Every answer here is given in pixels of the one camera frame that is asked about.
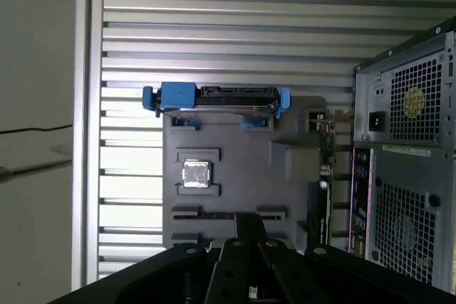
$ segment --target sticker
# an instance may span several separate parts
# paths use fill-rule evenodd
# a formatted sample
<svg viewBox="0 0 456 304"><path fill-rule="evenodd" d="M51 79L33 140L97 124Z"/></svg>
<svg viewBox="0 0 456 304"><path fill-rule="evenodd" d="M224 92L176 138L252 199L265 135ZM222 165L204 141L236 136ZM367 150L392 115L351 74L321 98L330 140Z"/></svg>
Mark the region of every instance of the sticker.
<svg viewBox="0 0 456 304"><path fill-rule="evenodd" d="M405 146L383 145L383 151L401 153L401 154L409 154L411 156L430 157L429 150L413 149L411 147L405 147Z"/></svg>
<svg viewBox="0 0 456 304"><path fill-rule="evenodd" d="M365 219L366 218L366 212L362 210L361 208L358 210L359 214Z"/></svg>

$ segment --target fan grille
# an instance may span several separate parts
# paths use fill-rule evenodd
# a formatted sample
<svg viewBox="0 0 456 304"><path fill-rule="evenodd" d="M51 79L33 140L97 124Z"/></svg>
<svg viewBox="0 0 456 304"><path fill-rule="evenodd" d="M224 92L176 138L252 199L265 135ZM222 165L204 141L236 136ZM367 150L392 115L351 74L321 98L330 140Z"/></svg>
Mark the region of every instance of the fan grille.
<svg viewBox="0 0 456 304"><path fill-rule="evenodd" d="M391 80L392 140L433 141L440 134L442 64L437 59L396 70Z"/></svg>
<svg viewBox="0 0 456 304"><path fill-rule="evenodd" d="M376 206L375 247L387 268L432 284L435 215L425 197L384 184Z"/></svg>

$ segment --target computer tower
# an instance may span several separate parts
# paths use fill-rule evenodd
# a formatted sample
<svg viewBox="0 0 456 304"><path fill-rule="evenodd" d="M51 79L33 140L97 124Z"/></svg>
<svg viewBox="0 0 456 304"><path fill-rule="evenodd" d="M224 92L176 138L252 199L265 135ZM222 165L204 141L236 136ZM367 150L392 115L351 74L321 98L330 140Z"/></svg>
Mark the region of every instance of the computer tower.
<svg viewBox="0 0 456 304"><path fill-rule="evenodd" d="M455 293L456 19L355 67L349 249Z"/></svg>

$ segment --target screw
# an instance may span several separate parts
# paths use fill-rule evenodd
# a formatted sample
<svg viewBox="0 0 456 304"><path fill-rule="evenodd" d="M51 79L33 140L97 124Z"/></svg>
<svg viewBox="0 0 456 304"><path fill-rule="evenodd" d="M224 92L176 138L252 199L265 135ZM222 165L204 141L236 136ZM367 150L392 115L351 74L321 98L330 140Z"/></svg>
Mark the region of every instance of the screw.
<svg viewBox="0 0 456 304"><path fill-rule="evenodd" d="M279 245L279 243L275 240L269 240L266 242L266 246L268 247L277 247Z"/></svg>
<svg viewBox="0 0 456 304"><path fill-rule="evenodd" d="M319 256L324 256L326 254L326 249L317 247L313 250L315 254L318 254Z"/></svg>

